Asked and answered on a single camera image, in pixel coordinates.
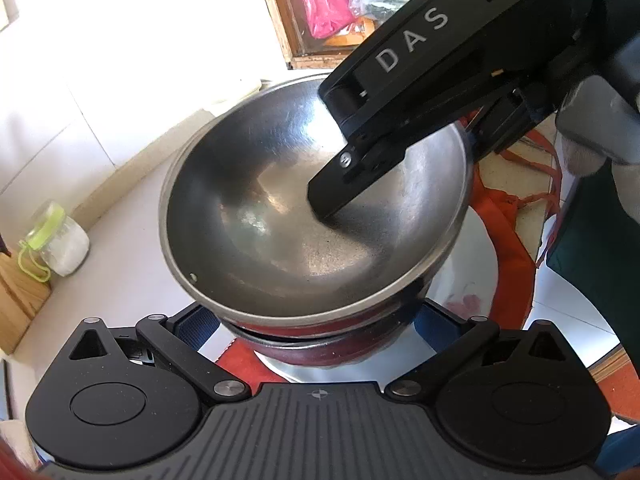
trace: green jar lid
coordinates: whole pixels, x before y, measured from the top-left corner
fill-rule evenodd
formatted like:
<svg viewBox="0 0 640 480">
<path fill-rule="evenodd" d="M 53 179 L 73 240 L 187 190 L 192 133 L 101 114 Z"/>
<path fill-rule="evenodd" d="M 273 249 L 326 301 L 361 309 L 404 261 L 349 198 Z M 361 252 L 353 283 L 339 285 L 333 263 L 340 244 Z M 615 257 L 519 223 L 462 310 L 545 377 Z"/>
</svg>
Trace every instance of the green jar lid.
<svg viewBox="0 0 640 480">
<path fill-rule="evenodd" d="M 65 210 L 55 202 L 48 202 L 37 215 L 34 228 L 27 234 L 24 241 L 34 251 L 39 251 L 44 244 L 56 233 L 65 220 Z"/>
</svg>

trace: white tile wall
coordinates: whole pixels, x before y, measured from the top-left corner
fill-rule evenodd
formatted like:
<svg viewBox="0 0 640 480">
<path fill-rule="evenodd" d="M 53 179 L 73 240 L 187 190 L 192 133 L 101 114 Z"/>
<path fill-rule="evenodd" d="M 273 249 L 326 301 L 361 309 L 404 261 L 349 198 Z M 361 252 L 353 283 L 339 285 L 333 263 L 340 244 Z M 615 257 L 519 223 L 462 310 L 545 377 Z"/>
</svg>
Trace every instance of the white tile wall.
<svg viewBox="0 0 640 480">
<path fill-rule="evenodd" d="M 17 246 L 45 200 L 53 199 L 70 211 L 113 171 L 94 134 L 77 115 L 0 194 L 4 241 Z"/>
<path fill-rule="evenodd" d="M 20 19 L 0 34 L 0 192 L 78 113 L 42 50 Z"/>
<path fill-rule="evenodd" d="M 286 70 L 264 0 L 29 0 L 74 98 L 121 165 L 241 73 Z"/>
<path fill-rule="evenodd" d="M 286 74 L 264 0 L 16 3 L 0 33 L 0 233 L 12 245 L 43 200 L 72 208 L 112 162 L 237 79 Z"/>
</svg>

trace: jar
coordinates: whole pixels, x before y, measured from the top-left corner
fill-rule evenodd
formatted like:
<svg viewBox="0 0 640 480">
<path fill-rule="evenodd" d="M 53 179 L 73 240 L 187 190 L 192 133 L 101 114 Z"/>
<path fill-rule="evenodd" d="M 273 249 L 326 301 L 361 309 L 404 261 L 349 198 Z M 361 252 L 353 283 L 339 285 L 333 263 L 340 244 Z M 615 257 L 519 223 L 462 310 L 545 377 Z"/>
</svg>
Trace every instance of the jar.
<svg viewBox="0 0 640 480">
<path fill-rule="evenodd" d="M 33 216 L 33 229 L 20 241 L 18 264 L 20 268 L 39 282 L 46 282 L 53 270 L 60 276 L 68 276 L 84 261 L 89 252 L 89 237 L 59 204 L 44 203 Z M 24 253 L 28 252 L 33 265 L 42 271 L 36 275 L 23 265 Z M 47 264 L 39 264 L 36 253 Z"/>
</svg>

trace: wok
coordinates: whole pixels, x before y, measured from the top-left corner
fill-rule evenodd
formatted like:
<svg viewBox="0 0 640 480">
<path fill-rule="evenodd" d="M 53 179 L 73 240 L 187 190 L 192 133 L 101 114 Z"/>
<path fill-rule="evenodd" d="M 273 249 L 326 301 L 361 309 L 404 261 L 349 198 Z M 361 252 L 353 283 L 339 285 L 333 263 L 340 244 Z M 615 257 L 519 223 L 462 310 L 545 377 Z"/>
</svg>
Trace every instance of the wok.
<svg viewBox="0 0 640 480">
<path fill-rule="evenodd" d="M 459 125 L 407 150 L 328 222 L 308 181 L 345 145 L 324 76 L 259 93 L 196 134 L 161 193 L 160 238 L 185 290 L 244 330 L 318 338 L 423 298 L 462 225 L 471 163 Z"/>
<path fill-rule="evenodd" d="M 414 321 L 420 306 L 414 301 L 367 326 L 315 339 L 265 336 L 222 323 L 251 350 L 266 357 L 298 366 L 335 366 L 363 358 L 392 343 Z"/>
</svg>

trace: white countertop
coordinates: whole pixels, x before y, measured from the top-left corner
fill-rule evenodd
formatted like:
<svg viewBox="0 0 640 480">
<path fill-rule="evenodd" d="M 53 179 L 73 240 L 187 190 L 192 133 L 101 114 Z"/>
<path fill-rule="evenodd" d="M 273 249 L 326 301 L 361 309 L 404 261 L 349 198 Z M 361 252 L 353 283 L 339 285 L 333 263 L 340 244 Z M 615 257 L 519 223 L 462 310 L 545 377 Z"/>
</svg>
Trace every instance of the white countertop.
<svg viewBox="0 0 640 480">
<path fill-rule="evenodd" d="M 100 317 L 110 328 L 134 326 L 148 314 L 172 316 L 193 303 L 169 272 L 160 249 L 158 202 L 168 166 L 160 165 L 140 181 L 89 231 L 87 260 L 56 285 L 9 358 L 18 418 L 24 418 L 38 381 L 85 317 Z M 220 327 L 201 353 L 215 360 L 231 341 L 231 334 Z"/>
</svg>

